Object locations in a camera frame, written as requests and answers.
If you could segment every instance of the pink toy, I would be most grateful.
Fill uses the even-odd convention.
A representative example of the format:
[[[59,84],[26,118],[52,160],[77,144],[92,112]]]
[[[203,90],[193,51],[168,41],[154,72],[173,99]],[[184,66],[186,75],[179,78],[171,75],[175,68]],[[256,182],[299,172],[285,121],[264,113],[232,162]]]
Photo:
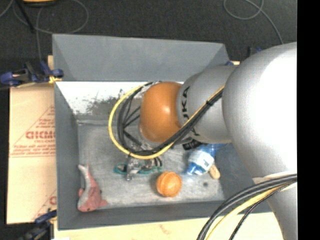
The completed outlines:
[[[84,176],[85,181],[85,189],[79,189],[78,210],[81,212],[91,212],[107,205],[108,202],[101,198],[101,190],[89,172],[89,165],[83,166],[79,164],[78,168]]]

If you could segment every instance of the black cable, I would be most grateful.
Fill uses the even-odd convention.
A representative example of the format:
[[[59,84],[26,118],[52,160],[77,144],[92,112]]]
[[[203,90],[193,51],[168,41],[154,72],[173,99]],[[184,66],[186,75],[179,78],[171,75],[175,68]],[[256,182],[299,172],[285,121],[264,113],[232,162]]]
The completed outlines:
[[[266,201],[268,198],[270,198],[270,197],[273,196],[274,194],[280,192],[281,190],[283,190],[284,188],[288,187],[289,185],[291,185],[291,184],[293,184],[293,183],[294,183],[294,181],[293,181],[293,182],[290,182],[290,183],[288,183],[288,184],[286,184],[286,185],[284,185],[284,186],[282,186],[282,187],[280,187],[280,188],[278,188],[278,189],[276,189],[275,191],[271,192],[270,194],[268,194],[267,196],[265,196],[264,198],[262,198],[261,200],[259,200],[259,201],[256,202],[255,204],[253,204],[253,205],[249,208],[249,210],[246,211],[245,214],[242,216],[241,220],[238,222],[237,226],[235,227],[234,231],[232,232],[229,240],[233,240],[233,239],[234,239],[236,233],[239,231],[239,229],[240,229],[241,225],[243,224],[243,222],[245,221],[245,219],[248,217],[248,215],[249,215],[250,213],[252,213],[252,212],[254,211],[254,209],[255,209],[258,205],[260,205],[262,202]]]
[[[209,220],[206,222],[206,224],[203,226],[202,230],[200,231],[197,240],[204,240],[206,237],[206,234],[214,222],[214,220],[221,215],[225,210],[229,209],[231,206],[235,205],[236,203],[243,201],[245,199],[248,199],[252,196],[255,196],[257,194],[260,194],[264,191],[270,190],[272,188],[281,186],[283,184],[289,183],[289,182],[295,182],[297,181],[297,174],[279,177],[276,179],[270,179],[267,181],[264,181],[259,184],[255,184],[253,186],[247,187],[244,190],[236,193],[229,199],[227,199],[224,203],[222,203],[215,212],[211,215]]]
[[[206,104],[197,112],[197,114],[186,125],[184,125],[182,128],[180,128],[180,130],[178,132],[176,132],[173,136],[171,136],[169,139],[167,139],[162,144],[158,145],[157,147],[155,147],[153,149],[138,150],[137,151],[135,149],[130,148],[128,145],[126,145],[126,141],[123,136],[123,119],[122,118],[123,118],[124,110],[126,109],[128,103],[131,102],[131,100],[134,98],[134,96],[137,95],[141,91],[141,89],[142,89],[142,87],[137,89],[123,103],[122,108],[119,112],[118,121],[117,121],[117,133],[118,133],[118,137],[119,137],[119,142],[122,144],[122,146],[125,149],[127,149],[128,151],[130,151],[132,153],[138,154],[140,156],[152,155],[154,153],[159,152],[163,148],[167,147],[169,144],[171,144],[171,143],[175,144],[178,141],[180,141],[181,139],[183,139],[193,129],[193,127],[196,125],[196,123],[202,118],[204,113],[211,106],[213,106],[222,97],[222,94],[223,94],[223,89],[222,89],[216,95],[214,95],[212,98],[207,100]]]

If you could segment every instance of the blue clamp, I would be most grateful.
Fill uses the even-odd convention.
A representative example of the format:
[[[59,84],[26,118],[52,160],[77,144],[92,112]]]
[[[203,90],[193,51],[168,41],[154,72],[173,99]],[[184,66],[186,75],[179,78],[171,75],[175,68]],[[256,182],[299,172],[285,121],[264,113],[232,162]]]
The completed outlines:
[[[49,211],[48,213],[38,217],[35,219],[34,223],[36,227],[25,233],[23,236],[19,237],[18,240],[39,240],[41,239],[51,228],[52,230],[52,223],[50,219],[57,216],[57,210]]]
[[[51,77],[62,79],[61,69],[51,70],[43,60],[40,61],[40,72],[36,72],[30,62],[26,62],[22,69],[9,71],[0,75],[0,83],[9,87],[17,87],[28,83],[48,83]]]

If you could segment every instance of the cardboard box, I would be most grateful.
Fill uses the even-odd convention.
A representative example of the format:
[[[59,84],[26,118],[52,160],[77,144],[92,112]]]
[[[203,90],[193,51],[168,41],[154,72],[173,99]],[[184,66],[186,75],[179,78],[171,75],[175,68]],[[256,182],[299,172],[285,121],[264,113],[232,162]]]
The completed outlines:
[[[223,44],[60,34],[53,35],[53,57],[54,65],[65,72],[63,82],[55,86],[54,95],[58,229],[208,217],[231,194],[252,185],[232,145],[219,156],[223,176],[212,183],[213,188],[208,187],[214,190],[208,198],[197,199],[190,188],[188,196],[186,187],[179,197],[164,200],[154,190],[156,174],[142,184],[138,179],[127,182],[112,170],[119,163],[116,159],[125,158],[106,129],[112,102],[120,92],[139,85],[137,82],[183,82],[206,69],[225,65],[228,55]],[[183,163],[183,154],[178,154]],[[83,187],[77,165],[84,162],[91,165],[102,197],[110,201],[106,208],[93,212],[77,210],[79,188]],[[193,180],[194,186],[199,186],[197,191],[210,192],[199,178]],[[259,209],[267,210],[267,205]]]

